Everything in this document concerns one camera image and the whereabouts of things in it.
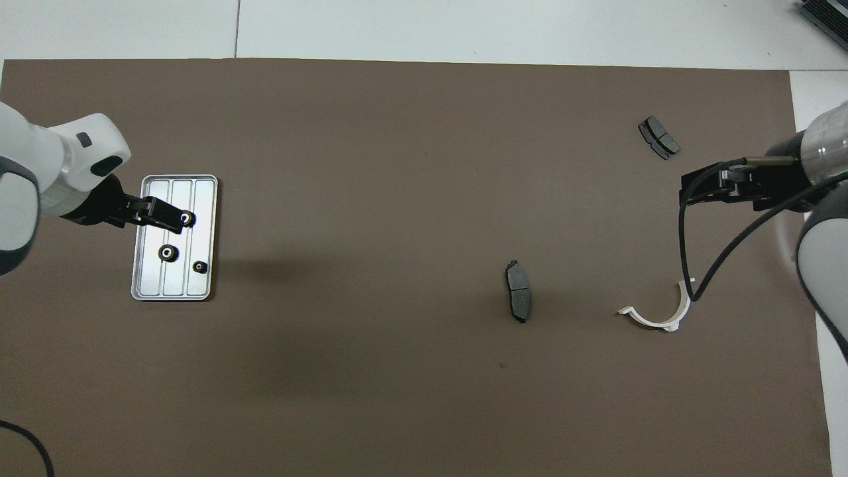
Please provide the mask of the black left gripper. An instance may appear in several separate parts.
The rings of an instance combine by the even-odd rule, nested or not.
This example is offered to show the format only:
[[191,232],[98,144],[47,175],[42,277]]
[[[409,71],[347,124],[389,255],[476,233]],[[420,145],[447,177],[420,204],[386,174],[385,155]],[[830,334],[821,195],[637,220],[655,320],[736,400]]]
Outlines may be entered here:
[[145,197],[140,200],[138,219],[133,205],[139,200],[126,194],[119,178],[110,174],[88,193],[81,205],[66,214],[66,219],[83,226],[108,223],[123,229],[129,223],[139,227],[156,227],[176,235],[182,233],[182,209],[163,199]]

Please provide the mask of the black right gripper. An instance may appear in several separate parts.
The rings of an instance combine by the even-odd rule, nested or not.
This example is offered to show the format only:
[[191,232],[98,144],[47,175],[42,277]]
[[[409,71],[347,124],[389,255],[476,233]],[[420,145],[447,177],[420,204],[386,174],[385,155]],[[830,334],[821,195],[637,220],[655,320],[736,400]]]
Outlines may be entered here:
[[723,173],[734,167],[733,162],[718,162],[681,176],[682,202],[687,206],[697,203],[748,203],[754,211],[766,211],[812,186],[800,160],[804,132],[778,142],[767,150],[766,156],[791,156],[791,165],[743,166],[738,169],[744,176],[734,184]]

